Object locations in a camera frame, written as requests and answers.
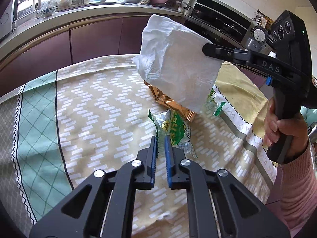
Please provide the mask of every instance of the yellow tablecloth section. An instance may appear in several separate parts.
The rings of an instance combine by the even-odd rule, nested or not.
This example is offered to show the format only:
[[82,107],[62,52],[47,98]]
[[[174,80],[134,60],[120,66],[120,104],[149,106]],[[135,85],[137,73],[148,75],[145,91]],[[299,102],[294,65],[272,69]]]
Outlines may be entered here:
[[[134,55],[95,58],[58,71],[59,141],[74,187],[96,169],[112,171],[150,144],[148,119],[166,110],[158,105],[132,63]],[[261,138],[267,99],[234,65],[224,63],[214,89],[225,101],[220,117],[202,110],[191,126],[191,141],[202,167],[228,169],[263,203],[276,169]],[[134,237],[188,237],[186,190],[170,190],[165,158],[157,159],[151,191],[137,191]]]

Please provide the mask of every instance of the blue and white bowl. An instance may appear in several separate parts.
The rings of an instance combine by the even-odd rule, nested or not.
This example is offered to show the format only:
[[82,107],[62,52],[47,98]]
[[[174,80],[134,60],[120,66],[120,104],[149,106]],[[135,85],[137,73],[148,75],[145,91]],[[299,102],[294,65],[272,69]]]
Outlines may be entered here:
[[54,6],[54,7],[42,10],[41,13],[43,13],[45,17],[52,16],[53,13],[56,11],[56,9],[57,9],[57,6]]

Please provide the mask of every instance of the blue tab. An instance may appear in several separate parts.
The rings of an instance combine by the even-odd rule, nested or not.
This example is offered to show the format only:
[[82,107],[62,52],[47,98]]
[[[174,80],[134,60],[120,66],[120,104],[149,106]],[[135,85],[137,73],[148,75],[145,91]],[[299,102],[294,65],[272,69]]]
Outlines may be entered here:
[[272,82],[272,78],[271,77],[267,77],[266,78],[266,85],[270,86],[271,85],[271,82]]

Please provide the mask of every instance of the orange foil wrapper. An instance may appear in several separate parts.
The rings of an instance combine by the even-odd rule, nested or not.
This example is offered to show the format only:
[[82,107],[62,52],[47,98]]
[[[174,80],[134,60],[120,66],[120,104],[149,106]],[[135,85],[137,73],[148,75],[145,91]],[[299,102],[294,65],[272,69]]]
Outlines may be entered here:
[[158,88],[152,86],[151,84],[147,83],[146,81],[144,81],[144,84],[149,87],[156,102],[158,102],[159,104],[164,105],[170,109],[178,111],[178,113],[186,120],[193,121],[193,119],[196,115],[195,112],[189,110],[186,107],[181,106],[180,104],[175,102],[173,99],[171,99],[169,96],[165,95]]

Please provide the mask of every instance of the table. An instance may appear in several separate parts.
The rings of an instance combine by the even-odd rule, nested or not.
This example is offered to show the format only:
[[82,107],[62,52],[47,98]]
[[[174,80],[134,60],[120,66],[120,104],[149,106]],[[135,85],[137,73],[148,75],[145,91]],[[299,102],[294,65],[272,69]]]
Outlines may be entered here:
[[[0,98],[0,200],[21,231],[49,212],[96,169],[133,160],[155,135],[157,104],[132,63],[104,56],[51,72]],[[276,178],[262,138],[267,99],[234,65],[221,66],[214,89],[220,116],[205,109],[190,123],[203,168],[228,169],[263,203]],[[170,190],[165,158],[151,191],[137,191],[134,237],[187,237],[185,190]]]

